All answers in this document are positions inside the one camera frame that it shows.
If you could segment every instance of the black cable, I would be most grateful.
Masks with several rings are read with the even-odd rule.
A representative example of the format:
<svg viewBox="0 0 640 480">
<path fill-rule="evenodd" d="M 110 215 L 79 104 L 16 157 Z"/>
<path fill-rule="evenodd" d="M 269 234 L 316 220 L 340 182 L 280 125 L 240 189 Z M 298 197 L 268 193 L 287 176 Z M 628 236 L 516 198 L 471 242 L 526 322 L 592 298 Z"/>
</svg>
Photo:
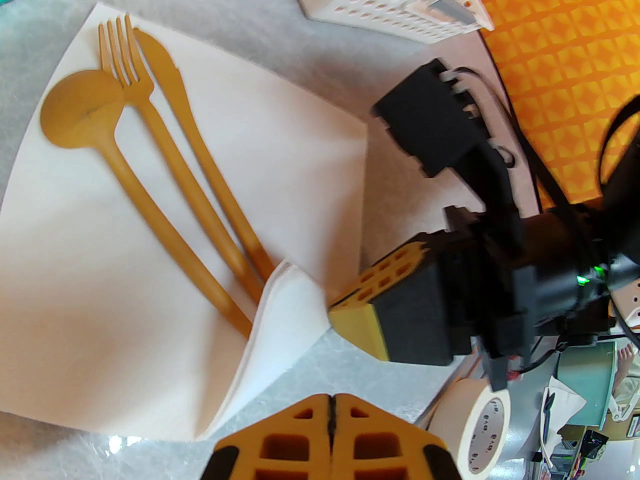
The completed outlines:
<svg viewBox="0 0 640 480">
<path fill-rule="evenodd" d="M 598 336 L 598 341 L 610 341 L 620 338 L 628 338 L 626 334 L 608 334 L 607 336 Z"/>
<path fill-rule="evenodd" d="M 544 363 L 546 363 L 547 359 L 553 356 L 553 354 L 555 354 L 556 352 L 560 352 L 560 350 L 556 350 L 554 348 L 552 348 L 551 350 L 547 350 L 540 359 L 533 361 L 529 366 L 526 366 L 521 370 L 516 370 L 516 372 L 519 373 L 520 375 L 523 375 L 532 370 L 535 370 L 537 367 L 542 366 Z"/>
<path fill-rule="evenodd" d="M 598 254 L 595 251 L 594 244 L 586 235 L 585 229 L 580 224 L 578 215 L 576 214 L 576 211 L 574 211 L 573 206 L 571 206 L 571 204 L 569 203 L 566 194 L 564 193 L 562 188 L 560 188 L 560 185 L 558 185 L 558 182 L 554 178 L 553 174 L 551 174 L 549 169 L 547 169 L 547 166 L 542 161 L 542 158 L 540 158 L 537 151 L 533 148 L 524 132 L 522 131 L 520 124 L 515 117 L 513 105 L 510 105 L 510 109 L 507 109 L 505 103 L 503 103 L 502 99 L 498 95 L 498 92 L 492 87 L 489 81 L 486 80 L 486 78 L 484 78 L 482 74 L 478 73 L 477 71 L 471 68 L 461 67 L 454 69 L 453 72 L 470 74 L 478 78 L 478 80 L 480 80 L 484 84 L 484 86 L 487 87 L 493 100 L 498 105 L 498 108 L 502 111 L 503 116 L 509 121 L 515 137 L 518 140 L 519 146 L 522 148 L 524 156 L 526 157 L 526 160 L 530 166 L 530 169 L 534 172 L 535 176 L 537 176 L 542 187 L 544 187 L 544 190 L 546 190 L 546 193 L 551 198 L 551 201 L 553 201 L 553 203 L 555 204 L 556 215 L 560 218 L 562 223 L 567 226 L 569 231 L 572 233 L 574 240 L 576 240 L 579 246 L 578 251 L 580 251 L 581 256 L 583 256 L 582 265 L 580 265 L 580 270 L 582 271 L 581 275 L 589 272 L 592 266 L 596 266 L 599 263 Z M 618 111 L 617 115 L 615 115 L 613 121 L 611 121 L 611 124 L 608 127 L 608 130 L 606 131 L 606 135 L 602 141 L 602 145 L 598 153 L 598 167 L 596 172 L 601 192 L 603 192 L 605 188 L 605 183 L 602 182 L 602 163 L 604 160 L 606 148 L 617 130 L 622 125 L 624 125 L 624 123 L 626 123 L 628 119 L 630 119 L 635 114 L 638 114 L 638 112 L 640 112 L 640 94 L 628 101 L 626 105 L 624 105 Z M 578 294 L 578 300 L 572 308 L 573 310 L 582 307 L 583 302 L 581 300 L 581 295 L 582 294 Z M 635 345 L 640 350 L 640 336 L 638 336 L 638 334 L 635 334 L 633 330 L 630 329 L 629 325 L 627 325 L 627 322 L 622 317 L 622 314 L 620 313 L 620 310 L 618 309 L 618 306 L 616 305 L 613 297 L 611 297 L 610 299 L 613 311 L 615 313 L 615 318 L 622 328 L 622 331 L 624 331 L 624 334 L 627 336 L 627 338 L 629 338 L 631 343 L 633 343 L 633 345 Z M 538 366 L 542 365 L 545 361 L 547 361 L 553 354 L 555 354 L 555 352 L 561 352 L 561 350 L 558 350 L 558 346 L 556 346 L 556 349 L 547 351 L 546 354 L 542 355 L 540 359 L 531 363 L 529 366 L 526 366 L 525 368 L 522 368 L 522 370 L 519 370 L 519 373 L 523 374 L 534 370 Z"/>
<path fill-rule="evenodd" d="M 509 108 L 509 114 L 511 114 L 513 116 L 513 119 L 517 125 L 517 130 L 521 130 L 520 127 L 520 123 L 518 121 L 518 117 L 516 116 L 516 110 L 514 109 L 514 102 L 512 102 L 512 99 L 509 96 L 509 91 L 507 90 L 507 86 L 505 85 L 505 80 L 503 80 L 503 75 L 500 73 L 500 70 L 498 69 L 498 64 L 496 64 L 496 59 L 494 59 L 494 56 L 491 53 L 491 50 L 489 49 L 489 45 L 487 44 L 487 41 L 485 39 L 485 37 L 482 35 L 482 33 L 480 32 L 480 30 L 478 30 L 476 32 L 476 34 L 478 34 L 478 36 L 480 36 L 480 40 L 482 41 L 482 45 L 484 45 L 484 49 L 486 50 L 486 54 L 489 55 L 489 59 L 491 60 L 491 64 L 493 64 L 493 69 L 496 73 L 496 75 L 498 76 L 498 82 L 500 82 L 500 86 L 502 87 L 502 91 L 507 99 L 507 107 Z M 527 156 L 525 155 L 524 157 L 526 165 L 528 166 L 528 175 L 531 178 L 531 184 L 533 185 L 533 192 L 535 194 L 535 203 L 537 204 L 537 212 L 538 213 L 542 213 L 542 200 L 540 199 L 540 190 L 538 189 L 538 179 L 536 178 L 536 174 L 533 171 L 533 169 L 531 168 L 531 163 L 529 162 L 529 159 L 527 158 Z"/>
<path fill-rule="evenodd" d="M 604 161 L 604 154 L 607 150 L 607 146 L 618 129 L 638 112 L 640 112 L 640 94 L 629 100 L 620 110 L 618 110 L 613 121 L 611 121 L 611 124 L 608 126 L 606 135 L 604 135 L 604 140 L 602 141 L 602 145 L 600 146 L 598 153 L 598 170 L 596 172 L 602 195 L 604 195 L 604 188 L 606 186 L 606 183 L 602 181 L 602 163 Z"/>
<path fill-rule="evenodd" d="M 590 272 L 592 271 L 592 267 L 597 266 L 599 264 L 598 253 L 595 249 L 594 243 L 589 239 L 585 229 L 583 228 L 578 214 L 576 210 L 574 210 L 573 206 L 569 203 L 567 199 L 567 195 L 564 193 L 558 182 L 554 178 L 553 174 L 547 169 L 547 166 L 542 161 L 542 158 L 538 155 L 537 151 L 531 145 L 524 132 L 520 128 L 518 121 L 515 118 L 515 115 L 512 114 L 505 103 L 503 103 L 500 96 L 498 96 L 498 92 L 491 83 L 486 80 L 482 74 L 477 71 L 468 68 L 468 67 L 459 67 L 452 70 L 453 73 L 460 74 L 469 74 L 473 77 L 478 78 L 480 82 L 484 84 L 484 86 L 489 91 L 489 94 L 492 96 L 496 105 L 501 110 L 503 117 L 510 123 L 513 132 L 515 134 L 516 139 L 518 140 L 519 146 L 524 153 L 528 164 L 531 169 L 537 176 L 540 181 L 540 184 L 546 190 L 546 193 L 555 204 L 555 214 L 562 221 L 564 226 L 567 227 L 571 236 L 576 243 L 576 250 L 578 251 L 579 258 L 578 260 L 578 275 L 581 277 L 589 277 Z M 583 308 L 585 304 L 585 288 L 583 286 L 578 286 L 578 295 L 576 297 L 576 302 L 571 308 L 571 311 L 578 311 Z"/>
<path fill-rule="evenodd" d="M 538 345 L 540 344 L 540 342 L 542 341 L 542 336 L 540 336 L 540 338 L 538 338 L 537 343 L 535 344 L 534 350 L 538 347 Z M 520 375 L 523 375 L 525 373 L 528 373 L 532 370 L 535 370 L 536 368 L 538 368 L 539 366 L 544 365 L 544 363 L 547 362 L 547 360 L 553 356 L 556 352 L 564 352 L 565 350 L 567 350 L 567 342 L 558 338 L 557 342 L 555 342 L 555 347 L 547 350 L 544 354 L 542 354 L 542 356 L 540 356 L 538 359 L 536 359 L 535 361 L 533 361 L 529 366 L 525 366 L 524 368 L 522 368 L 521 370 L 516 370 L 516 373 L 519 373 Z"/>
<path fill-rule="evenodd" d="M 536 350 L 538 349 L 538 346 L 540 345 L 540 343 L 542 343 L 542 338 L 543 336 L 540 336 L 537 341 L 535 342 L 535 345 L 533 345 L 533 348 L 531 349 L 531 356 L 534 355 L 534 353 L 536 352 Z"/>
</svg>

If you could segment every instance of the white napkin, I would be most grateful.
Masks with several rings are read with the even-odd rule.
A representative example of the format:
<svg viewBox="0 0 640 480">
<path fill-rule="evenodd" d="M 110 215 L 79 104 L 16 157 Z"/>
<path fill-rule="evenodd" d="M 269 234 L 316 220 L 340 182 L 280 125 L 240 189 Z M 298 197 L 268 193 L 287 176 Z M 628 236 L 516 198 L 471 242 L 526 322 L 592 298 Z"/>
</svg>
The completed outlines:
<svg viewBox="0 0 640 480">
<path fill-rule="evenodd" d="M 553 405 L 551 405 L 549 432 L 545 443 L 544 431 L 547 416 L 544 409 L 547 398 L 553 393 L 555 393 L 555 398 L 553 399 Z M 587 400 L 555 377 L 549 379 L 549 385 L 544 388 L 544 393 L 542 393 L 542 406 L 540 407 L 540 444 L 542 455 L 544 455 L 544 460 L 549 464 L 549 467 L 553 468 L 551 455 L 554 448 L 562 441 L 562 436 L 558 432 L 586 403 Z"/>
<path fill-rule="evenodd" d="M 95 7 L 45 94 L 67 75 L 99 67 L 98 24 L 123 15 Z M 366 130 L 250 62 L 132 22 L 171 53 L 200 131 L 270 256 L 300 270 L 286 265 L 274 274 L 245 350 L 246 340 L 176 266 L 98 153 L 46 140 L 38 105 L 0 212 L 0 410 L 92 432 L 189 441 L 213 432 L 327 329 L 318 285 L 335 295 L 358 272 Z M 160 90 L 152 100 L 213 199 Z M 116 138 L 158 206 L 253 318 L 255 305 L 134 110 L 125 109 Z"/>
</svg>

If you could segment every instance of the orange tablecloth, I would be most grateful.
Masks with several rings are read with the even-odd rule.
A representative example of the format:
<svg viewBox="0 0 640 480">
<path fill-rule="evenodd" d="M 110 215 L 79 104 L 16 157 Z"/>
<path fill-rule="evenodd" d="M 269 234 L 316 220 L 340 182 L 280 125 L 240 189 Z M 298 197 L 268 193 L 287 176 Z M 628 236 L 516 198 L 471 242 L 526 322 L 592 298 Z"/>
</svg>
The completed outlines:
<svg viewBox="0 0 640 480">
<path fill-rule="evenodd" d="M 483 35 L 522 130 L 570 201 L 598 197 L 603 134 L 640 92 L 640 0 L 482 2 L 495 24 Z M 605 172 L 633 126 L 610 142 Z"/>
</svg>

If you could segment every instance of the masking tape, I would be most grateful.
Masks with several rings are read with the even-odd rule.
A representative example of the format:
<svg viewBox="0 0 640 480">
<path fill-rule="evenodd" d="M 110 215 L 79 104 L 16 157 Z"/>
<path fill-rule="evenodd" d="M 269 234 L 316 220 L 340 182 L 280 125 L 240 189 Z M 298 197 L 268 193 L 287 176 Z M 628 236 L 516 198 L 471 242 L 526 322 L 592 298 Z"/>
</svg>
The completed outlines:
<svg viewBox="0 0 640 480">
<path fill-rule="evenodd" d="M 429 432 L 445 442 L 462 480 L 485 480 L 505 447 L 511 415 L 509 391 L 462 379 L 442 395 Z"/>
</svg>

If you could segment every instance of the table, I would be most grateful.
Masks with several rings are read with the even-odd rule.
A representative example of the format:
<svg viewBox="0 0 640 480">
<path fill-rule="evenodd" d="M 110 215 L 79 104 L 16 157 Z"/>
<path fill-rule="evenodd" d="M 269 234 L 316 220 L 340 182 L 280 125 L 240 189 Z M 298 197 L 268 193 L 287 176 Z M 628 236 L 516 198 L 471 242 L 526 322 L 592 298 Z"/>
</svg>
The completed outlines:
<svg viewBox="0 0 640 480">
<path fill-rule="evenodd" d="M 0 7 L 2 194 L 37 101 L 98 1 L 215 43 L 364 119 L 370 125 L 370 141 L 363 265 L 418 231 L 441 229 L 443 206 L 481 209 L 453 174 L 423 179 L 416 163 L 369 117 L 377 98 L 434 55 L 444 55 L 452 64 L 476 62 L 482 47 L 478 37 L 455 38 L 429 48 L 367 30 L 308 21 L 297 0 L 16 0 Z M 478 62 L 491 69 L 487 59 Z M 487 112 L 491 122 L 495 111 Z M 496 142 L 513 148 L 504 124 L 498 123 L 495 131 Z M 520 164 L 512 172 L 514 190 L 524 215 L 531 215 L 537 212 L 533 188 Z M 208 441 L 159 443 L 135 436 L 101 436 L 0 413 L 0 471 L 6 480 L 197 480 L 217 439 L 288 404 L 279 393 L 304 398 L 351 391 L 414 421 L 454 368 L 381 364 L 330 331 Z M 544 375 L 532 386 L 541 383 L 546 383 Z M 537 387 L 522 391 L 529 397 L 532 389 Z M 530 429 L 532 424 L 526 419 L 524 427 Z M 510 437 L 512 448 L 520 448 L 517 444 L 524 442 L 526 433 L 524 428 Z M 518 461 L 505 462 L 494 471 L 494 478 L 517 479 Z"/>
<path fill-rule="evenodd" d="M 537 348 L 534 360 L 555 348 L 556 339 L 546 337 Z M 491 472 L 492 480 L 521 480 L 533 454 L 540 450 L 540 407 L 543 391 L 551 375 L 556 374 L 559 354 L 554 354 L 535 370 L 510 382 L 511 420 L 507 442 L 498 466 Z"/>
</svg>

